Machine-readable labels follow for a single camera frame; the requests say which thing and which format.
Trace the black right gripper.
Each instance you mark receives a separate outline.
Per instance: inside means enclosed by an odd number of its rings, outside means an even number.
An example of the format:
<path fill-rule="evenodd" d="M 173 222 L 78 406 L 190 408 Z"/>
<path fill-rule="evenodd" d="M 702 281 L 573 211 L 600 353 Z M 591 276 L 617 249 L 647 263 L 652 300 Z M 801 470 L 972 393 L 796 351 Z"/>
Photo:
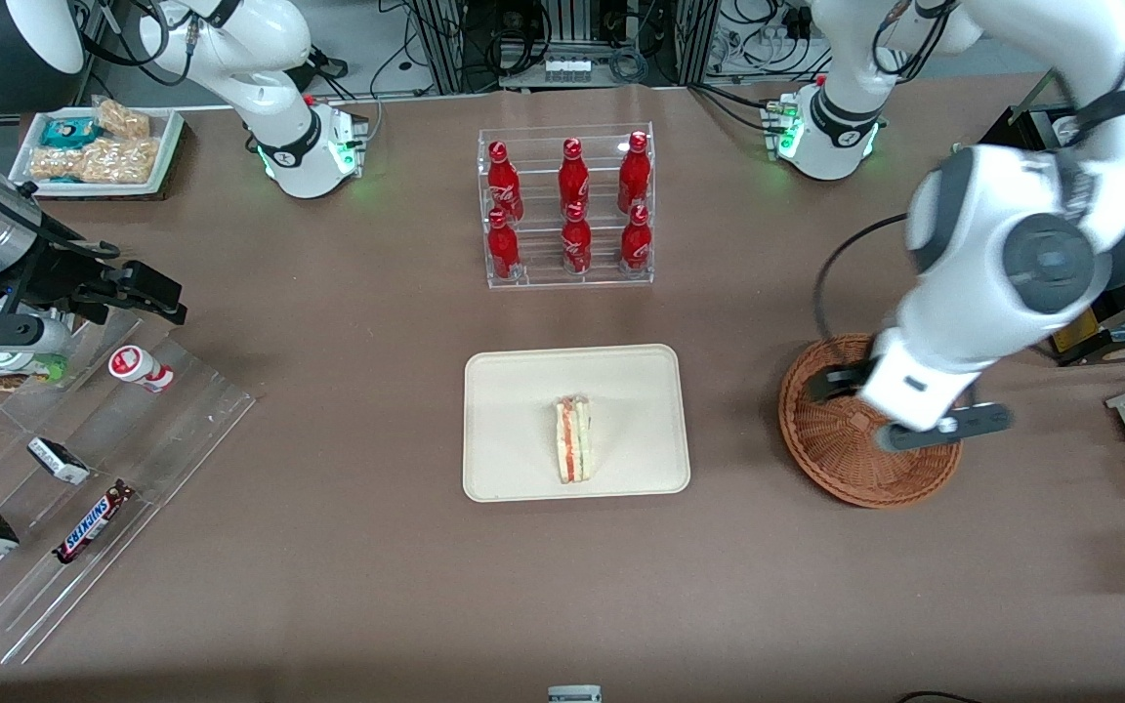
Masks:
<path fill-rule="evenodd" d="M 86 319 L 106 319 L 110 309 L 117 308 L 146 312 L 170 324 L 184 325 L 188 308 L 180 304 L 183 288 L 178 281 L 144 262 L 126 262 L 120 290 L 107 279 L 115 273 L 116 269 L 104 260 L 36 241 L 8 270 L 8 312 L 57 309 Z"/>

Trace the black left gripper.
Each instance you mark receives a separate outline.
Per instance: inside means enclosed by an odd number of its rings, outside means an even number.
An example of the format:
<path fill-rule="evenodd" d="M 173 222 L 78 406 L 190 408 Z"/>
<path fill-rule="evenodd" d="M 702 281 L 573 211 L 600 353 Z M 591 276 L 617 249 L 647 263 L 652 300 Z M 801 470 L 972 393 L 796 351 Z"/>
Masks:
<path fill-rule="evenodd" d="M 875 363 L 824 366 L 807 381 L 809 402 L 830 403 L 836 397 L 856 396 L 868 384 Z"/>

